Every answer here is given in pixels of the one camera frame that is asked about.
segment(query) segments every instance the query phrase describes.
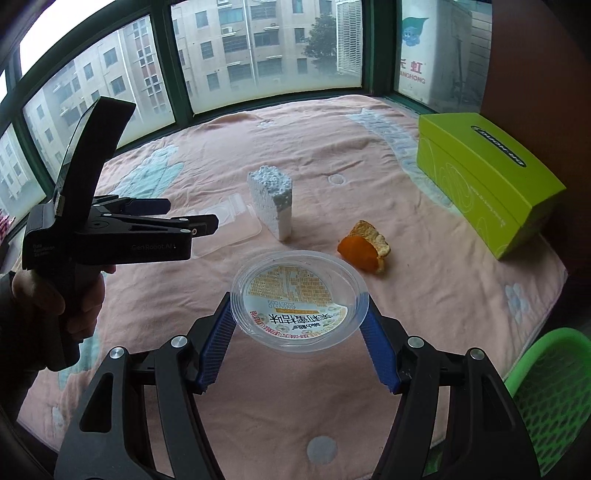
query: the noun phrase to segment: plastic lid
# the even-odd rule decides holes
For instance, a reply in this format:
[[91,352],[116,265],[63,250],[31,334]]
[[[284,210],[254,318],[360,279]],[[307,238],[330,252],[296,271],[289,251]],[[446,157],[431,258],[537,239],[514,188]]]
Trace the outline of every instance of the plastic lid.
[[359,328],[369,293],[344,261],[295,250],[247,262],[234,278],[230,303],[236,323],[257,342],[307,353],[341,343]]

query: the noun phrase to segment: white foam block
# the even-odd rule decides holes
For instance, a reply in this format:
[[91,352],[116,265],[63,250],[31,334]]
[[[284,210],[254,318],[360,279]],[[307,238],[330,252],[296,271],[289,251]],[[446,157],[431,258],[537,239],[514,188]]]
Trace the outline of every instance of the white foam block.
[[258,217],[278,240],[287,239],[291,235],[291,178],[265,165],[249,172],[247,183]]

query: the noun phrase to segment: green box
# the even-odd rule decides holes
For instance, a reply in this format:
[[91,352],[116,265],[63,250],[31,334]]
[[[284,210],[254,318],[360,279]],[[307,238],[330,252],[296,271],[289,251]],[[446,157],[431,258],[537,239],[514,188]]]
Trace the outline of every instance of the green box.
[[540,231],[565,186],[529,150],[477,113],[421,115],[417,164],[496,258]]

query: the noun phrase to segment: screw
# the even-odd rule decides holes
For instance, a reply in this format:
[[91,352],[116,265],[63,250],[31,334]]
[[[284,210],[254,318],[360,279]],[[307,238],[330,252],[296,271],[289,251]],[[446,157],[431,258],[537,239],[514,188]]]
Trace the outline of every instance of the screw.
[[109,356],[111,358],[120,358],[123,356],[124,353],[125,350],[123,349],[123,347],[116,346],[115,348],[111,349],[111,351],[109,352]]
[[178,337],[174,337],[170,340],[170,344],[175,348],[181,348],[187,345],[187,337],[183,335],[179,335]]
[[480,350],[479,348],[473,348],[472,350],[470,350],[470,356],[474,360],[483,360],[484,359],[484,352],[482,350]]
[[408,339],[408,344],[413,348],[422,348],[425,345],[425,342],[420,337],[410,337]]

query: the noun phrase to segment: tree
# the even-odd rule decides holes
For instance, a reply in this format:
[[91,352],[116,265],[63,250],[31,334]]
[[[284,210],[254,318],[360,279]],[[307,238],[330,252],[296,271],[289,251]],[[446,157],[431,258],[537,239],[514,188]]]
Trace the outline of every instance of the tree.
[[336,19],[322,14],[312,25],[304,55],[312,60],[322,73],[336,72]]

